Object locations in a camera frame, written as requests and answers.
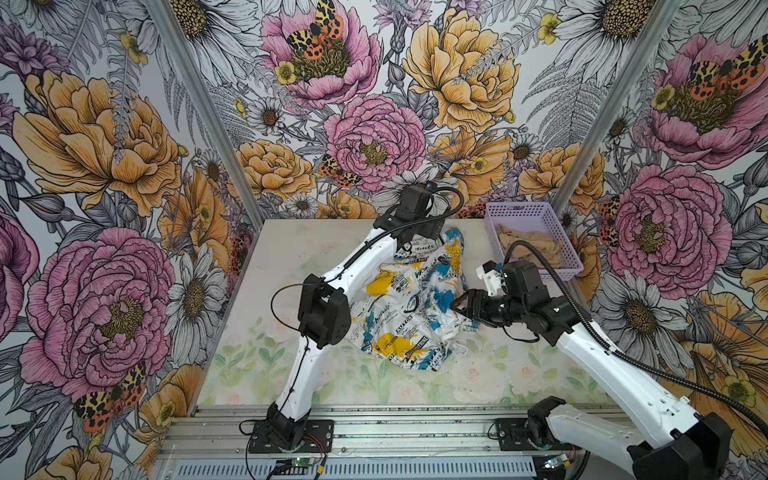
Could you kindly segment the printed white blue yellow shorts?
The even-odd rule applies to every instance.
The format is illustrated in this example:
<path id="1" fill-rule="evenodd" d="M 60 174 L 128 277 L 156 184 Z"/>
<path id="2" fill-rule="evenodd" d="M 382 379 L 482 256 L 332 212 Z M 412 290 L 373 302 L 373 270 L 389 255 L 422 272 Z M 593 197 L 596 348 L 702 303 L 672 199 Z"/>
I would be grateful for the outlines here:
<path id="1" fill-rule="evenodd" d="M 346 339 L 410 370 L 435 372 L 451 354 L 466 352 L 458 336 L 478 323 L 451 309 L 467 289 L 463 253 L 463 233 L 451 227 L 436 240 L 415 239 L 382 263 L 352 300 Z"/>

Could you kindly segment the lavender plastic basket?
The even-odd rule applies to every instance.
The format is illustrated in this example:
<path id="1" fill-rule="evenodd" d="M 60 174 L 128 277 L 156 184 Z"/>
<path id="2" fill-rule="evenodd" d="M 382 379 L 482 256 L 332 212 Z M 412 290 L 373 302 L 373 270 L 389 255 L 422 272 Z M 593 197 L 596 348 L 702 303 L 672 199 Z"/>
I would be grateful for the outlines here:
<path id="1" fill-rule="evenodd" d="M 564 281 L 569 281 L 584 266 L 571 244 L 557 215 L 547 202 L 489 202 L 484 217 L 493 259 L 501 263 L 506 249 L 502 246 L 497 226 L 521 231 L 547 234 L 560 248 L 561 267 L 555 271 Z"/>

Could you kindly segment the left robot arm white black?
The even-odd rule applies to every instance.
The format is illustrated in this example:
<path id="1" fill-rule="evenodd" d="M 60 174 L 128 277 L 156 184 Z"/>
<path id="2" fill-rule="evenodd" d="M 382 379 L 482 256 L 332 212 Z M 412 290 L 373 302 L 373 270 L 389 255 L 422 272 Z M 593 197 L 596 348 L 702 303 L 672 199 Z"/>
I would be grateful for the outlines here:
<path id="1" fill-rule="evenodd" d="M 266 438 L 279 448 L 298 449 L 306 433 L 312 393 L 327 349 L 344 339 L 351 326 L 349 299 L 378 266 L 413 238 L 437 239 L 445 220 L 465 203 L 454 187 L 433 182 L 405 188 L 398 204 L 373 223 L 362 243 L 342 263 L 299 284 L 298 325 L 301 337 L 286 385 L 268 408 Z"/>

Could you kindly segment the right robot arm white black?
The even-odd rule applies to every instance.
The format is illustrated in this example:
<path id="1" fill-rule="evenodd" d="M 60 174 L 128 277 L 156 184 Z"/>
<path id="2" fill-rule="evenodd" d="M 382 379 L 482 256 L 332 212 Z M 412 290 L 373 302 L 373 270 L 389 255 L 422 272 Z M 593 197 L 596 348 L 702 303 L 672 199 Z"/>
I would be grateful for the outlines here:
<path id="1" fill-rule="evenodd" d="M 726 470 L 732 430 L 718 415 L 697 412 L 687 398 L 658 383 L 658 374 L 632 365 L 567 294 L 551 296 L 537 267 L 514 261 L 477 270 L 485 286 L 450 308 L 489 327 L 523 324 L 565 354 L 613 399 L 631 421 L 623 426 L 550 396 L 528 411 L 529 442 L 570 444 L 622 468 L 636 479 L 718 479 Z"/>

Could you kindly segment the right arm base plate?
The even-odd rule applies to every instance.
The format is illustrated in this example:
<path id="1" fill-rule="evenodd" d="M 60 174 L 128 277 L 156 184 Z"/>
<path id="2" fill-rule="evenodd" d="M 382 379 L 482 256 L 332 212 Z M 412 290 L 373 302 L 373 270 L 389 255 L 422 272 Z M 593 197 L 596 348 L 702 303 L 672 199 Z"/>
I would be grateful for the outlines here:
<path id="1" fill-rule="evenodd" d="M 546 427 L 528 418 L 497 418 L 490 431 L 501 451 L 571 452 L 575 449 L 572 444 L 555 440 Z"/>

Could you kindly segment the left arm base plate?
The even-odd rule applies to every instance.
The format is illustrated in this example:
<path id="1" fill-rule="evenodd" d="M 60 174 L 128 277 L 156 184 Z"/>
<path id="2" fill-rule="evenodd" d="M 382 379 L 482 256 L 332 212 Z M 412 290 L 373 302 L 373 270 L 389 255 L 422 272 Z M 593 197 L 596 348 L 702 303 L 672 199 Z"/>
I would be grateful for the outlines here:
<path id="1" fill-rule="evenodd" d="M 335 422 L 328 419 L 289 422 L 276 427 L 267 420 L 255 424 L 249 434 L 246 450 L 249 454 L 330 453 L 334 440 Z"/>

